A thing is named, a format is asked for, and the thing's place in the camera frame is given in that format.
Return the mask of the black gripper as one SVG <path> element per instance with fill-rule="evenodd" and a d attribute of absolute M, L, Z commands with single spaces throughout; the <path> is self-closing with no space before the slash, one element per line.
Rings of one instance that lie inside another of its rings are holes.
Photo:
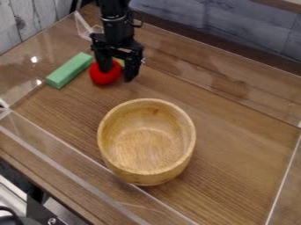
<path fill-rule="evenodd" d="M 139 75 L 143 45 L 135 40 L 135 29 L 141 28 L 143 23 L 134 23 L 131 12 L 118 12 L 113 14 L 102 14 L 103 33 L 93 33 L 93 51 L 99 70 L 107 73 L 113 69 L 113 57 L 123 59 L 123 78 L 125 82 L 133 81 Z"/>

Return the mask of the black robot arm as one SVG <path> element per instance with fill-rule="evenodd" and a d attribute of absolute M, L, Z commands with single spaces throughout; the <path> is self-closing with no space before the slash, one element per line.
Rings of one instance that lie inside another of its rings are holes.
<path fill-rule="evenodd" d="M 90 76 L 97 84 L 114 83 L 121 76 L 129 83 L 139 75 L 143 45 L 134 39 L 131 0 L 98 0 L 103 33 L 91 33 L 95 62 Z"/>

